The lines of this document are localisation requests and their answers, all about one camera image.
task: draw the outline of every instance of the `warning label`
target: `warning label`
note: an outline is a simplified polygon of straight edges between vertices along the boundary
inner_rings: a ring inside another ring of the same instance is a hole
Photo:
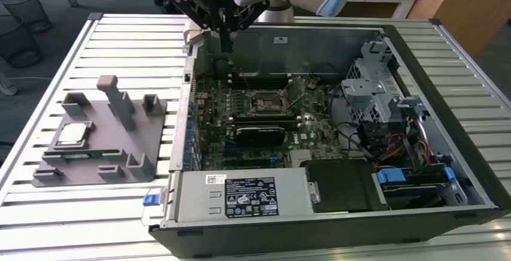
[[[226,216],[279,215],[277,190],[274,177],[226,179]]]

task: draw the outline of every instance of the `floor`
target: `floor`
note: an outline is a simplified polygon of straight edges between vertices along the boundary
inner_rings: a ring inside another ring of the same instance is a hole
[[[78,8],[71,8],[67,0],[42,0],[42,4],[53,21],[53,28],[35,35],[46,57],[37,65],[23,69],[13,69],[0,60],[0,69],[10,78],[51,78],[55,75],[90,13],[162,13],[161,7],[155,6],[153,0],[79,0]],[[6,9],[0,8],[0,14],[6,13]],[[506,25],[482,53],[478,63],[511,98],[510,47],[511,26]],[[6,142],[17,141],[50,83],[42,79],[14,80],[14,82],[19,88],[18,95],[10,97],[0,95],[0,141]],[[0,145],[0,164],[9,152],[10,148]]]

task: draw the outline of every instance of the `black cover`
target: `black cover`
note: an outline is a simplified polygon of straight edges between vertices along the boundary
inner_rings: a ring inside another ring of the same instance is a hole
[[[317,182],[321,202],[314,212],[362,212],[386,210],[373,179],[373,166],[366,160],[309,160],[309,182]]]
[[[273,147],[285,142],[285,128],[239,128],[234,142],[239,146]]]

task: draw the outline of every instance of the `mesh trash can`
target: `mesh trash can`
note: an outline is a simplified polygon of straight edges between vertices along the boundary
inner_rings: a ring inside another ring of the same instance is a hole
[[[23,17],[30,32],[43,32],[51,22],[39,0],[0,0],[9,12]]]
[[[15,68],[35,64],[43,57],[21,16],[0,16],[0,57]]]

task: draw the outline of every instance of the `aluminum table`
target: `aluminum table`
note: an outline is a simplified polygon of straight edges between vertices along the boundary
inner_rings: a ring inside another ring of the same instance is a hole
[[[173,261],[141,221],[143,196],[166,186],[186,55],[185,16],[106,14],[89,20],[0,169],[0,260]],[[390,23],[387,19],[297,18],[307,23]],[[511,103],[442,25],[391,20],[484,156],[511,192]],[[158,177],[150,183],[35,188],[33,173],[51,142],[67,92],[119,77],[133,99],[169,100]],[[405,83],[412,81],[402,74]],[[462,227],[428,242],[238,256],[222,260],[510,260],[511,220]]]

